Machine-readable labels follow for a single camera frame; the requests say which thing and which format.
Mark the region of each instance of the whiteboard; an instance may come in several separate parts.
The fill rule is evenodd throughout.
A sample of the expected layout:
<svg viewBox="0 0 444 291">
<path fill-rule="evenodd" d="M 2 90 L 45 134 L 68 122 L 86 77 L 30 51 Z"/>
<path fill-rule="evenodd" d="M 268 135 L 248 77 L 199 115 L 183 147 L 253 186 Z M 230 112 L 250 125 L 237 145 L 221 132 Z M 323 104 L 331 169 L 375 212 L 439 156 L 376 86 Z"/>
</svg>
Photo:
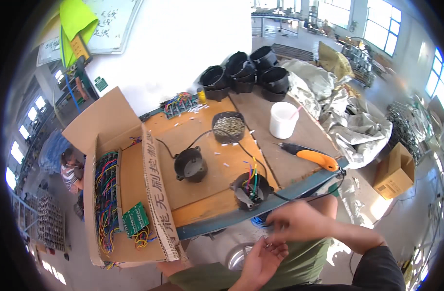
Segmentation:
<svg viewBox="0 0 444 291">
<path fill-rule="evenodd" d="M 122 54 L 130 29 L 143 0 L 83 0 L 98 18 L 98 24 L 87 47 L 92 55 Z M 59 37 L 39 46 L 36 66 L 60 60 Z"/>
</svg>

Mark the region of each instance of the green pants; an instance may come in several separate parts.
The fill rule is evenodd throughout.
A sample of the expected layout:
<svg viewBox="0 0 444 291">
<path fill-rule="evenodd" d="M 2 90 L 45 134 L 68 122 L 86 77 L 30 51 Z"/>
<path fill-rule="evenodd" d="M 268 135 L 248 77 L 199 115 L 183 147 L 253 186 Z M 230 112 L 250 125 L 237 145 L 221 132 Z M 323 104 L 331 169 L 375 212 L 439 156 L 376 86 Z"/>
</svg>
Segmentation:
<svg viewBox="0 0 444 291">
<path fill-rule="evenodd" d="M 262 290 L 277 290 L 297 284 L 312 283 L 318 279 L 327 258 L 330 239 L 291 242 L 287 245 L 289 255 Z M 220 263 L 214 263 L 180 271 L 168 279 L 185 291 L 223 290 L 235 284 L 240 276 L 240 271 L 231 271 Z"/>
</svg>

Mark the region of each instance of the striped shirt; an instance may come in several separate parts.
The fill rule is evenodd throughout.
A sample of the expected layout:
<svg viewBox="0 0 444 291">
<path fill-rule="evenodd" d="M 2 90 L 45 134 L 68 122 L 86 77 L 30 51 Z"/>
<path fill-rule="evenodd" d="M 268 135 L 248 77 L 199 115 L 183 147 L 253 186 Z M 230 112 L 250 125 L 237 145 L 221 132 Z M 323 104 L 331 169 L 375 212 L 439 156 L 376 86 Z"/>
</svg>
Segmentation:
<svg viewBox="0 0 444 291">
<path fill-rule="evenodd" d="M 76 181 L 78 181 L 78 177 L 75 176 L 74 170 L 75 170 L 74 166 L 70 166 L 70 165 L 66 165 L 66 166 L 61 165 L 60 166 L 60 172 L 62 174 L 62 179 L 64 180 L 65 186 L 67 187 L 67 189 L 69 191 L 72 190 L 72 186 L 74 189 L 76 189 L 78 191 L 77 187 L 74 186 L 74 183 Z"/>
</svg>

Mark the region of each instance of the orange handle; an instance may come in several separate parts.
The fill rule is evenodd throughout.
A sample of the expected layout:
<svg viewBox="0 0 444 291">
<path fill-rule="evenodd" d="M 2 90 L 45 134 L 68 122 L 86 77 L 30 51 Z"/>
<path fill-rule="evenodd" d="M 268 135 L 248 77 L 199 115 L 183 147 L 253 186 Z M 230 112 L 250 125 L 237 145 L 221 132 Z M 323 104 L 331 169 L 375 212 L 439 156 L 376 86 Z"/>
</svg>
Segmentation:
<svg viewBox="0 0 444 291">
<path fill-rule="evenodd" d="M 300 158 L 315 162 L 326 170 L 335 172 L 339 169 L 337 161 L 329 155 L 315 152 L 313 150 L 300 150 L 296 153 Z"/>
</svg>

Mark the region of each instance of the green sign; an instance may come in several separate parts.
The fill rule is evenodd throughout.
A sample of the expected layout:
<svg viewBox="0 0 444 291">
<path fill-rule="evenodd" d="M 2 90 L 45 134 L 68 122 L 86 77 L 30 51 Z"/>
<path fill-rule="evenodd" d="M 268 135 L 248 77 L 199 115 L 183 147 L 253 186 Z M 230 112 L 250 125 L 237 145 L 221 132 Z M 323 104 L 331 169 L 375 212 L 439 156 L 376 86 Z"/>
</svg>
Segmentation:
<svg viewBox="0 0 444 291">
<path fill-rule="evenodd" d="M 125 226 L 126 235 L 130 238 L 142 230 L 149 224 L 143 203 L 138 202 L 123 216 L 123 225 Z"/>
<path fill-rule="evenodd" d="M 97 90 L 99 90 L 99 92 L 101 92 L 102 90 L 104 90 L 108 86 L 108 84 L 104 80 L 104 78 L 100 78 L 99 80 L 98 79 L 99 79 L 99 77 L 97 77 L 94 81 L 96 82 Z"/>
</svg>

